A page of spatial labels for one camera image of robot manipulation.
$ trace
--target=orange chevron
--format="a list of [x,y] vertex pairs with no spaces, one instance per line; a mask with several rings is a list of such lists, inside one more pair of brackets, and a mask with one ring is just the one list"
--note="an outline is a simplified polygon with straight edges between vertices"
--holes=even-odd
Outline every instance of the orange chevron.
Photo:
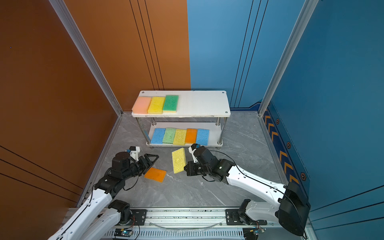
[[286,154],[285,152],[280,151],[280,162],[281,162],[281,156],[282,156],[282,155],[288,157],[287,154]]
[[268,123],[268,132],[271,132],[271,126],[274,127],[274,125],[272,123]]
[[273,142],[273,136],[274,136],[274,135],[279,136],[279,135],[277,134],[277,132],[272,131],[272,142]]
[[271,118],[270,116],[265,116],[265,125],[266,125],[266,119]]
[[295,182],[297,182],[297,184],[299,184],[299,181],[292,175],[289,175],[289,181],[292,182],[292,180],[294,180]]
[[290,169],[293,170],[292,166],[285,162],[284,163],[284,172],[285,172],[285,174],[287,174],[287,167],[289,167]]

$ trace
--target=sponge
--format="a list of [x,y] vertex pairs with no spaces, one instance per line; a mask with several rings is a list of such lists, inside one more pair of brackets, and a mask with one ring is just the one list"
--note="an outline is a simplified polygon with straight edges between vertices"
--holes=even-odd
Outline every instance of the sponge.
[[151,103],[151,97],[137,97],[132,107],[132,112],[136,114],[148,114],[148,107]]
[[152,179],[158,182],[163,182],[167,172],[154,167],[151,167],[144,175],[145,178]]
[[185,145],[186,129],[176,129],[175,138],[173,139],[173,145]]
[[155,128],[153,132],[151,143],[153,144],[163,144],[164,134],[166,132],[165,128]]
[[197,135],[197,129],[188,128],[187,135],[185,136],[185,143],[186,144],[196,143],[196,135]]
[[207,129],[198,129],[196,136],[196,143],[206,146],[208,145],[209,130]]
[[153,97],[148,108],[148,114],[163,114],[165,97]]
[[163,112],[175,113],[177,111],[177,102],[179,100],[178,95],[167,95],[164,102]]
[[163,143],[173,143],[175,137],[176,128],[168,127],[164,133]]
[[184,148],[180,148],[179,150],[172,152],[172,162],[174,173],[184,171],[184,167],[187,165]]

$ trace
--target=orange wall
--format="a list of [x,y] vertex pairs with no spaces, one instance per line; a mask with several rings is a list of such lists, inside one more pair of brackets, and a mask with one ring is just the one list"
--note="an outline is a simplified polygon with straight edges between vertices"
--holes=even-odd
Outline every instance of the orange wall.
[[49,1],[3,1],[0,15],[1,239],[47,239],[117,115]]
[[65,0],[124,111],[140,90],[190,90],[187,0]]

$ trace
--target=robotic arm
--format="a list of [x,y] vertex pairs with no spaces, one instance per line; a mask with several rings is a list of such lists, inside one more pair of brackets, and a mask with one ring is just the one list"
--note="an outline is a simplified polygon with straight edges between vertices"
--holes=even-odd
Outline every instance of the robotic arm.
[[[145,174],[159,158],[152,154],[138,157],[139,152],[139,147],[130,147],[126,152],[117,153],[112,160],[112,167],[92,187],[92,193],[85,203],[49,240],[100,239],[119,222],[129,222],[133,216],[130,205],[120,200],[111,201],[124,188],[126,179]],[[198,144],[193,144],[189,152],[194,160],[184,167],[187,176],[209,175],[217,182],[243,188],[269,203],[244,200],[238,211],[243,224],[255,225],[258,220],[278,221],[289,232],[303,235],[311,206],[296,184],[290,182],[285,186],[263,179],[232,161],[218,160],[207,148]],[[105,213],[89,227],[106,205],[108,209]]]
[[[128,222],[132,218],[129,203],[120,200],[110,202],[124,188],[126,179],[145,174],[159,158],[159,155],[152,154],[138,157],[139,152],[140,147],[130,147],[126,152],[117,153],[112,159],[112,167],[92,187],[85,203],[49,240],[100,239],[117,223]],[[106,205],[108,209],[103,216],[88,228]]]
[[297,236],[304,234],[311,205],[296,184],[290,182],[285,186],[263,179],[232,161],[218,160],[207,148],[198,144],[190,146],[189,152],[194,160],[184,167],[187,176],[209,175],[214,181],[243,188],[269,203],[269,207],[259,207],[250,199],[244,200],[239,209],[243,224],[254,225],[257,220],[269,220],[279,222]]

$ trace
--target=blue sponge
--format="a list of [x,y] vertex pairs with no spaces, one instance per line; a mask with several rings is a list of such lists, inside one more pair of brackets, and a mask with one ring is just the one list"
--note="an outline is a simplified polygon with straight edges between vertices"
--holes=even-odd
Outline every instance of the blue sponge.
[[153,132],[151,143],[153,144],[163,144],[164,133],[166,132],[165,128],[155,128]]
[[207,129],[198,129],[196,136],[196,143],[206,146],[208,145],[209,130]]

